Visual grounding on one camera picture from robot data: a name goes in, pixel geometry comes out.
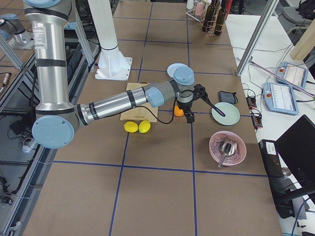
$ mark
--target green plate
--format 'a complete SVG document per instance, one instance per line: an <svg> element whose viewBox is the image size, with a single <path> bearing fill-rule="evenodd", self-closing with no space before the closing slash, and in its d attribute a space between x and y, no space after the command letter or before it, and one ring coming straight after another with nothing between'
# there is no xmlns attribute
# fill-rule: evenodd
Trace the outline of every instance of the green plate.
<svg viewBox="0 0 315 236"><path fill-rule="evenodd" d="M219 102L215 106L223 111L223 113L225 114L225 116L223 117L219 113L217 113L216 110L212 109L212 116L218 123L223 125L233 125L240 120L240 112L232 104L229 104L227 102Z"/></svg>

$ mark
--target black monitor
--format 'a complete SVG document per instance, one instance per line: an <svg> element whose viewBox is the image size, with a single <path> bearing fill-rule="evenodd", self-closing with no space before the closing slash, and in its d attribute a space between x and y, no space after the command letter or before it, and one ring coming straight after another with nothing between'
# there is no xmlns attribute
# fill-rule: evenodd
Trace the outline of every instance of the black monitor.
<svg viewBox="0 0 315 236"><path fill-rule="evenodd" d="M302 115L278 140L276 150L302 188L274 198L286 202L309 195L315 203L315 124Z"/></svg>

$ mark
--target blue and white device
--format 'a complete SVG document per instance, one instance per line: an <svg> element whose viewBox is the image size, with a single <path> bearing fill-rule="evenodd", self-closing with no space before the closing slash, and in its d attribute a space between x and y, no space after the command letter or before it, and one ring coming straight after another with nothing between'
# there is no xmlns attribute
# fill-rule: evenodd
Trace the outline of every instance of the blue and white device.
<svg viewBox="0 0 315 236"><path fill-rule="evenodd" d="M277 75L303 89L305 89L308 73L308 69L286 61L282 62L277 70ZM278 78L277 81L279 83L284 83L284 81L281 81Z"/></svg>
<svg viewBox="0 0 315 236"><path fill-rule="evenodd" d="M292 86L266 82L263 96L266 106L271 112L279 112L288 115L299 114Z"/></svg>

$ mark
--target gray chair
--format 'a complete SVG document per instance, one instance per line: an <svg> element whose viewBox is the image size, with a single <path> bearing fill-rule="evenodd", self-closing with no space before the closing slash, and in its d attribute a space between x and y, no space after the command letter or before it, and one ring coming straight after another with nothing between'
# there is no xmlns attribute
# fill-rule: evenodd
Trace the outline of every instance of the gray chair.
<svg viewBox="0 0 315 236"><path fill-rule="evenodd" d="M283 17L287 21L295 24L295 27L289 29L289 31L286 32L287 34L290 34L296 30L305 30L312 23L312 20L304 19L301 15L299 15L299 12L296 10L296 8L297 7L295 6L287 6L282 9Z"/></svg>

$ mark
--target spoon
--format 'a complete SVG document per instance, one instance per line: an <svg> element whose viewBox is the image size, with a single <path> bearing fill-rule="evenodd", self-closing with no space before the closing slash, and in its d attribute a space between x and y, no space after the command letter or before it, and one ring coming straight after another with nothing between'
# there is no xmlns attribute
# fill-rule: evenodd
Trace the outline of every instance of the spoon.
<svg viewBox="0 0 315 236"><path fill-rule="evenodd" d="M230 140L225 136L219 144L219 151L222 154L222 157L219 161L218 168L221 168L221 165L224 159L228 156L233 156L237 150L237 142Z"/></svg>

